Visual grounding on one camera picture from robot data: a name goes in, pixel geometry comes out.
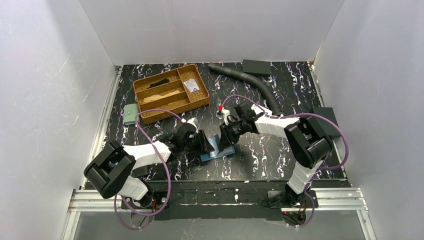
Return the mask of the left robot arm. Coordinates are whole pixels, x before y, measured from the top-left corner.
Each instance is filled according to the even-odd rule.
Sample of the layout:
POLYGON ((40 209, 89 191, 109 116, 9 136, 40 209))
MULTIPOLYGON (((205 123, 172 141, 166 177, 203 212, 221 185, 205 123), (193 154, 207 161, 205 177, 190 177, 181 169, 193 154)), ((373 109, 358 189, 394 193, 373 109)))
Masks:
POLYGON ((198 157, 214 150, 204 131, 186 122, 175 133, 153 143, 121 145, 117 141, 109 142, 83 174, 104 199, 120 195, 140 201, 149 190, 144 182, 132 176, 133 170, 167 163, 180 154, 198 157))

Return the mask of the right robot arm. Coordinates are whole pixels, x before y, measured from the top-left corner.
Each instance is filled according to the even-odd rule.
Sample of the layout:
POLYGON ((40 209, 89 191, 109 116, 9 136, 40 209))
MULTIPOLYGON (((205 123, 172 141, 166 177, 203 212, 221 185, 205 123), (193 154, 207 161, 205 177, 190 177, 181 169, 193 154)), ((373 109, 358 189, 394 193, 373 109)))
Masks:
POLYGON ((246 133, 286 139, 296 163, 285 185, 284 197, 288 201, 299 201, 313 174, 333 150, 328 134, 313 116, 275 116, 271 110, 246 101, 234 109, 236 117, 232 117, 223 106, 218 107, 216 115, 224 121, 219 127, 219 151, 235 145, 246 133))

